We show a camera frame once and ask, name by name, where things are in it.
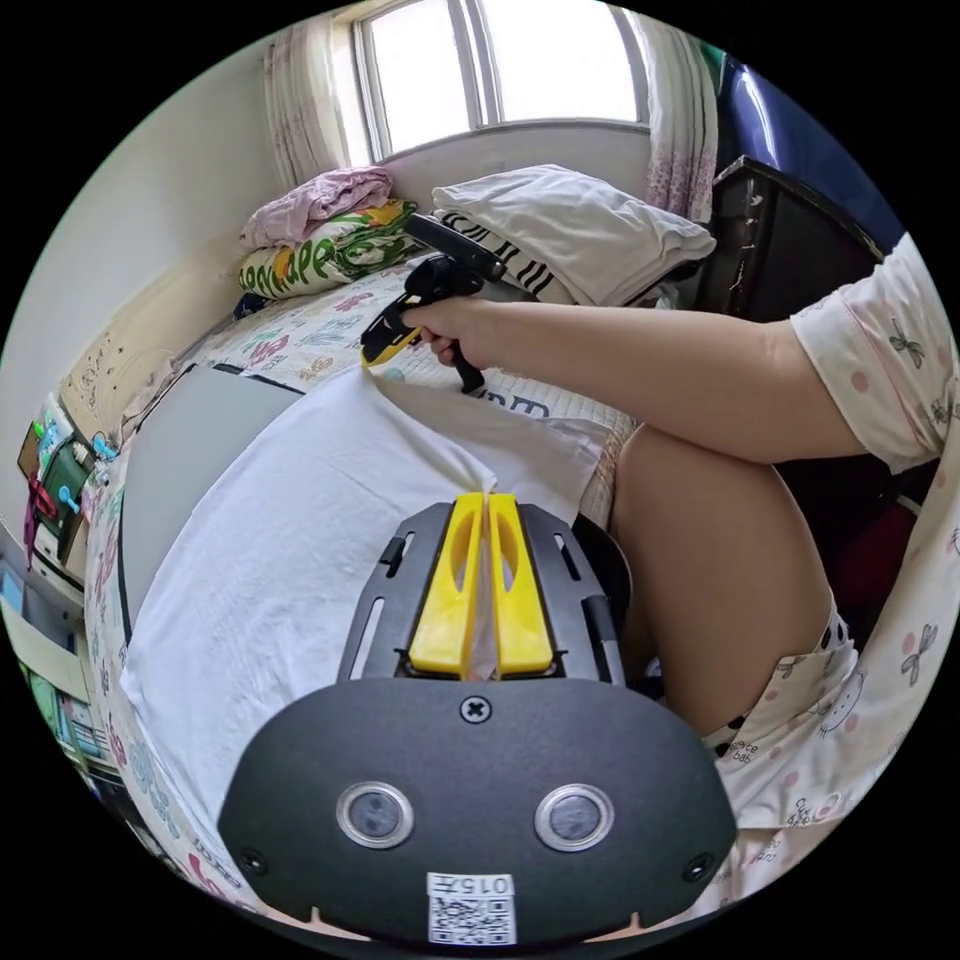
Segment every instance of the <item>window pane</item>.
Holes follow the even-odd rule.
[[[446,0],[417,0],[371,21],[393,151],[470,129]]]
[[[500,75],[503,119],[636,121],[620,31],[597,0],[480,0]]]

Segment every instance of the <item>curtain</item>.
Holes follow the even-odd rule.
[[[333,43],[331,18],[314,17],[286,29],[264,57],[267,125],[285,190],[349,165]]]
[[[717,98],[696,40],[634,14],[650,101],[646,202],[707,223],[717,165]]]

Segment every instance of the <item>window frame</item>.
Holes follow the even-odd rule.
[[[450,22],[453,26],[457,58],[460,63],[460,76],[463,81],[470,127],[463,133],[453,134],[450,137],[443,138],[443,140],[429,141],[408,150],[394,151],[384,108],[380,74],[377,70],[372,25],[381,17],[393,13],[395,10],[420,2],[421,0],[394,0],[394,2],[378,6],[376,10],[369,14],[357,17],[350,25],[354,72],[360,92],[364,127],[367,132],[367,145],[373,162],[382,163],[389,158],[420,150],[429,146],[430,143],[458,139],[485,130],[530,127],[541,124],[569,125],[577,122],[632,129],[639,128],[641,130],[649,129],[647,74],[643,62],[643,50],[638,35],[638,27],[630,18],[628,10],[606,4],[620,34],[630,65],[630,72],[633,76],[637,111],[635,121],[576,116],[544,117],[536,120],[504,120],[500,76],[497,71],[493,43],[482,3],[480,0],[446,0]]]

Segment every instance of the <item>qr code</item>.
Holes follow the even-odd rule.
[[[431,897],[430,942],[491,947],[515,944],[513,898]]]

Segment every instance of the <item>striped pillow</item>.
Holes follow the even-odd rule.
[[[546,264],[531,260],[509,240],[504,240],[486,227],[478,226],[469,217],[459,213],[435,210],[433,215],[451,230],[456,230],[457,233],[469,237],[484,249],[496,254],[507,267],[507,275],[504,279],[526,290],[535,299],[542,303],[572,304],[576,302],[570,296],[570,291],[553,275]]]

